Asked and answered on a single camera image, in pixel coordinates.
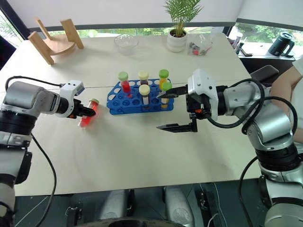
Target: glass bowl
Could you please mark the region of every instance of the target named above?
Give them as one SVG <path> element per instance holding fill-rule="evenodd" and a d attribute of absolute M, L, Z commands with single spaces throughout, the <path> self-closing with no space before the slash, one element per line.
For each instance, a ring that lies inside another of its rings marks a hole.
<path fill-rule="evenodd" d="M 139 44 L 136 37 L 128 34 L 117 36 L 114 42 L 118 51 L 123 55 L 133 54 Z"/>

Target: black cable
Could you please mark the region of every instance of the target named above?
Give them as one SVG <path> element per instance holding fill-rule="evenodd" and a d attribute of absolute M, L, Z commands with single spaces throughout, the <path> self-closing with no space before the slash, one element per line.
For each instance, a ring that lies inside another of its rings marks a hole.
<path fill-rule="evenodd" d="M 35 225 L 35 227 L 38 227 L 41 225 L 41 223 L 44 221 L 49 209 L 50 209 L 50 206 L 51 206 L 51 203 L 53 201 L 53 196 L 54 196 L 54 193 L 55 193 L 55 190 L 56 190 L 56 186 L 57 186 L 57 175 L 56 175 L 56 171 L 55 171 L 55 168 L 53 167 L 53 164 L 51 162 L 51 160 L 49 159 L 49 157 L 47 156 L 47 154 L 45 153 L 45 151 L 42 149 L 42 147 L 40 146 L 40 144 L 38 143 L 38 141 L 36 140 L 36 138 L 34 137 L 34 135 L 32 134 L 32 137 L 33 137 L 33 140 L 34 142 L 36 143 L 36 145 L 38 146 L 38 148 L 41 150 L 42 154 L 45 156 L 46 160 L 48 161 L 51 169 L 52 169 L 52 172 L 53 172 L 53 191 L 52 191 L 52 194 L 48 200 L 48 203 L 47 203 L 47 206 L 45 208 L 45 211 L 42 215 L 42 217 L 40 218 L 40 220 L 38 221 L 38 223 Z"/>
<path fill-rule="evenodd" d="M 231 123 L 231 124 L 220 124 L 218 122 L 216 122 L 215 120 L 213 120 L 211 117 L 207 118 L 208 121 L 213 124 L 214 126 L 216 127 L 219 127 L 219 128 L 223 128 L 223 129 L 231 129 L 231 128 L 235 128 L 237 126 L 239 126 L 240 124 L 242 124 L 248 117 L 249 115 L 251 114 L 251 112 L 255 109 L 255 107 L 258 105 L 257 109 L 255 110 L 255 112 L 253 113 L 253 115 L 247 120 L 246 124 L 251 124 L 251 122 L 253 121 L 253 119 L 259 114 L 262 106 L 263 106 L 263 103 L 264 103 L 264 97 L 265 97 L 265 92 L 264 92 L 264 88 L 262 86 L 262 84 L 255 80 L 255 79 L 244 79 L 244 80 L 241 80 L 233 85 L 231 85 L 229 88 L 231 87 L 235 87 L 241 83 L 244 83 L 244 82 L 253 82 L 255 83 L 259 90 L 260 90 L 260 99 L 258 100 L 259 102 L 252 108 L 252 106 L 246 111 L 246 113 L 238 120 L 236 121 L 235 123 Z"/>
<path fill-rule="evenodd" d="M 241 192 L 241 189 L 242 189 L 242 183 L 243 183 L 243 178 L 248 170 L 248 168 L 257 160 L 257 156 L 254 157 L 250 162 L 248 162 L 248 164 L 245 166 L 242 174 L 241 174 L 241 177 L 240 177 L 240 182 L 239 182 L 239 187 L 238 187 L 238 196 L 239 196 L 239 199 L 240 199 L 240 204 L 242 206 L 242 209 L 244 211 L 244 214 L 245 214 L 245 217 L 246 217 L 246 220 L 248 222 L 248 225 L 249 227 L 253 227 L 253 224 L 251 222 L 251 219 L 250 219 L 250 216 L 245 208 L 245 205 L 244 205 L 244 202 L 243 202 L 243 198 L 242 198 L 242 192 Z"/>
<path fill-rule="evenodd" d="M 294 124 L 293 124 L 293 128 L 292 128 L 292 132 L 293 132 L 293 135 L 295 134 L 295 131 L 297 130 L 297 126 L 298 126 L 298 115 L 297 115 L 297 111 L 295 110 L 294 106 L 289 102 L 287 101 L 286 99 L 284 98 L 281 98 L 281 97 L 277 97 L 277 96 L 268 96 L 268 97 L 265 97 L 264 98 L 264 101 L 265 100 L 278 100 L 278 101 L 281 101 L 281 102 L 284 102 L 285 104 L 288 105 L 288 107 L 291 109 L 292 113 L 293 113 L 293 117 L 294 117 Z M 260 102 L 260 100 L 256 101 L 252 107 L 254 108 L 256 105 L 258 105 L 258 103 Z M 242 198 L 242 193 L 241 193 L 241 190 L 242 190 L 242 183 L 243 183 L 243 178 L 247 172 L 247 170 L 249 169 L 249 167 L 258 159 L 258 157 L 254 157 L 244 168 L 242 174 L 241 174 L 241 177 L 240 177 L 240 182 L 239 182 L 239 187 L 238 187 L 238 196 L 239 196 L 239 200 L 240 200 L 240 204 L 243 208 L 243 212 L 245 214 L 245 217 L 246 217 L 246 220 L 249 224 L 249 227 L 253 227 L 253 224 L 251 222 L 251 219 L 250 219 L 250 216 L 245 208 L 245 205 L 244 205 L 244 202 L 243 202 L 243 198 Z"/>
<path fill-rule="evenodd" d="M 43 80 L 40 80 L 40 79 L 31 78 L 31 77 L 13 76 L 13 77 L 8 78 L 7 81 L 6 81 L 6 83 L 5 83 L 5 90 L 6 91 L 8 90 L 8 88 L 9 88 L 9 82 L 12 79 L 30 79 L 30 80 L 38 81 L 40 83 L 45 83 L 45 84 L 49 84 L 49 85 L 53 85 L 53 86 L 57 86 L 57 87 L 63 87 L 63 85 L 64 85 L 64 84 L 54 84 L 54 83 L 50 83 L 50 82 L 43 81 Z"/>

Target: test tube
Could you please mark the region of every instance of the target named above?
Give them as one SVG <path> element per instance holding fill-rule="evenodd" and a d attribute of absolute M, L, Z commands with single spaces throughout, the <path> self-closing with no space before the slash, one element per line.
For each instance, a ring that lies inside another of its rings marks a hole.
<path fill-rule="evenodd" d="M 148 76 L 149 76 L 148 72 L 147 71 L 140 71 L 138 73 L 138 75 L 139 75 L 141 85 L 143 85 L 143 84 L 148 85 Z"/>
<path fill-rule="evenodd" d="M 160 70 L 159 71 L 159 89 L 162 90 L 162 84 L 167 82 L 167 77 L 169 77 L 169 72 L 167 70 Z"/>
<path fill-rule="evenodd" d="M 131 92 L 131 88 L 128 83 L 128 74 L 127 72 L 120 72 L 118 79 L 121 81 L 121 87 L 125 93 Z"/>
<path fill-rule="evenodd" d="M 79 123 L 79 126 L 80 126 L 81 128 L 85 128 L 86 126 L 88 126 L 88 125 L 90 124 L 90 122 L 91 122 L 94 118 L 96 118 L 96 116 L 98 116 L 98 114 L 99 114 L 99 101 L 96 100 L 96 99 L 94 99 L 94 98 L 92 98 L 92 99 L 89 101 L 88 108 L 93 109 L 93 110 L 96 112 L 96 114 L 95 114 L 94 116 L 92 116 L 92 117 L 83 116 L 83 117 L 81 118 L 80 123 Z"/>
<path fill-rule="evenodd" d="M 162 91 L 168 91 L 172 89 L 172 84 L 169 82 L 165 82 L 162 84 Z M 162 105 L 161 105 L 161 109 L 162 110 L 166 110 L 168 105 L 167 103 L 169 103 L 169 98 L 162 98 L 161 99 Z"/>
<path fill-rule="evenodd" d="M 143 84 L 139 87 L 139 93 L 142 96 L 143 105 L 148 105 L 150 103 L 150 86 Z"/>

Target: green cap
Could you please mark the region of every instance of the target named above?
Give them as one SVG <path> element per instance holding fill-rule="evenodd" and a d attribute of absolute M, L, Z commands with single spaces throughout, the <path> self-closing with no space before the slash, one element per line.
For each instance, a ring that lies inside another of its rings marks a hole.
<path fill-rule="evenodd" d="M 120 72 L 119 75 L 118 75 L 118 79 L 120 81 L 128 80 L 128 74 L 127 74 L 127 72 Z"/>
<path fill-rule="evenodd" d="M 160 70 L 159 77 L 162 79 L 165 79 L 165 78 L 169 77 L 169 72 L 167 70 Z"/>
<path fill-rule="evenodd" d="M 95 99 L 95 98 L 90 99 L 90 102 L 95 102 L 95 103 L 97 103 L 99 105 L 99 101 L 97 99 Z"/>
<path fill-rule="evenodd" d="M 162 91 L 168 91 L 172 89 L 172 84 L 169 82 L 165 82 L 162 84 Z"/>

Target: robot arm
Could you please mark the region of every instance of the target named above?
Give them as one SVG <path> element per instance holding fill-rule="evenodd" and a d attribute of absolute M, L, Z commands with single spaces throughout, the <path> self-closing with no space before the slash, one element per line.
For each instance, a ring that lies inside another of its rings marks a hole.
<path fill-rule="evenodd" d="M 293 141 L 296 123 L 292 129 L 288 116 L 271 103 L 273 97 L 269 97 L 269 90 L 262 91 L 259 86 L 247 79 L 232 87 L 216 87 L 214 80 L 198 69 L 188 79 L 187 86 L 158 95 L 160 98 L 186 95 L 187 111 L 192 122 L 189 125 L 175 123 L 158 128 L 170 132 L 197 132 L 197 119 L 208 119 L 221 128 L 232 128 L 243 123 L 246 128 L 242 132 L 247 134 L 255 149 L 262 173 L 262 200 L 267 200 L 270 208 L 265 226 L 302 226 L 303 163 Z M 254 115 L 253 110 L 261 102 L 261 92 L 264 92 L 263 105 L 260 105 L 258 114 L 250 119 Z M 292 111 L 296 119 L 296 112 L 294 109 Z M 235 115 L 240 120 L 221 125 L 215 121 L 219 115 Z"/>
<path fill-rule="evenodd" d="M 95 111 L 74 99 L 84 90 L 83 83 L 71 80 L 60 94 L 43 87 L 15 82 L 8 89 L 0 109 L 0 222 L 12 226 L 15 205 L 14 185 L 26 180 L 32 153 L 27 148 L 38 116 L 93 116 Z"/>

